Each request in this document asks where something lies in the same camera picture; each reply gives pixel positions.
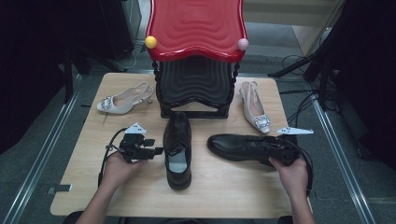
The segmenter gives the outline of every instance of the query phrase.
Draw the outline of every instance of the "yellow ball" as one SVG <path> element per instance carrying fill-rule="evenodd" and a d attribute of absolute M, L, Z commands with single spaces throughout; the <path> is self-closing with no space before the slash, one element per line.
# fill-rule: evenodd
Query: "yellow ball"
<path fill-rule="evenodd" d="M 145 44 L 146 44 L 146 47 L 147 47 L 148 49 L 154 49 L 155 46 L 157 46 L 157 39 L 156 39 L 154 36 L 149 35 L 149 36 L 146 37 L 146 39 L 145 39 Z"/>

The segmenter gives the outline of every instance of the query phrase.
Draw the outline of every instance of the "white tag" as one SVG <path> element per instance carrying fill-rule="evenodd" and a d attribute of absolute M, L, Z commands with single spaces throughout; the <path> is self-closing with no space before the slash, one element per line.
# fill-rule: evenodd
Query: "white tag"
<path fill-rule="evenodd" d="M 283 134 L 308 134 L 308 133 L 314 133 L 314 131 L 312 131 L 312 130 L 296 129 L 296 128 L 291 128 L 291 127 L 278 129 L 276 132 L 277 133 L 283 133 Z"/>
<path fill-rule="evenodd" d="M 137 122 L 129 127 L 127 130 L 125 130 L 126 133 L 146 133 L 147 130 L 142 128 Z"/>

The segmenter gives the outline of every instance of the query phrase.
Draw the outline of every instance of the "human hand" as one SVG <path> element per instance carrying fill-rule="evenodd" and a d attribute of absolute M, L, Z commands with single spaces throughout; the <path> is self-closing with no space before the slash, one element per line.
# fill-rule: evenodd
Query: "human hand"
<path fill-rule="evenodd" d="M 306 197 L 306 185 L 308 183 L 308 173 L 306 163 L 303 159 L 297 159 L 293 164 L 286 166 L 280 161 L 269 158 L 269 161 L 279 171 L 280 181 L 288 193 L 289 197 Z"/>
<path fill-rule="evenodd" d="M 106 161 L 105 172 L 100 186 L 104 185 L 116 190 L 146 163 L 148 161 L 128 163 L 119 152 L 113 153 Z"/>

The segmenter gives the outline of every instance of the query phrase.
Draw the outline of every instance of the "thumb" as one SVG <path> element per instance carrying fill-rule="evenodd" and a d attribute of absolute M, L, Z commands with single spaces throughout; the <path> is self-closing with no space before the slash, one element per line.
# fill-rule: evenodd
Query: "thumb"
<path fill-rule="evenodd" d="M 279 170 L 279 168 L 281 168 L 283 166 L 283 164 L 280 161 L 278 161 L 272 157 L 268 158 L 268 161 L 271 162 L 277 170 Z"/>
<path fill-rule="evenodd" d="M 135 161 L 132 163 L 132 166 L 137 169 L 137 168 L 147 164 L 148 162 L 149 162 L 148 160 Z"/>

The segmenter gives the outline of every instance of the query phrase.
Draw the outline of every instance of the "pink ball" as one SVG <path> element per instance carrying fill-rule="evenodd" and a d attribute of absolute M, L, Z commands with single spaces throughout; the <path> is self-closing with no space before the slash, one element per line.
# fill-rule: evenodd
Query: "pink ball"
<path fill-rule="evenodd" d="M 238 40 L 238 48 L 240 50 L 246 50 L 248 48 L 248 40 L 245 38 Z"/>

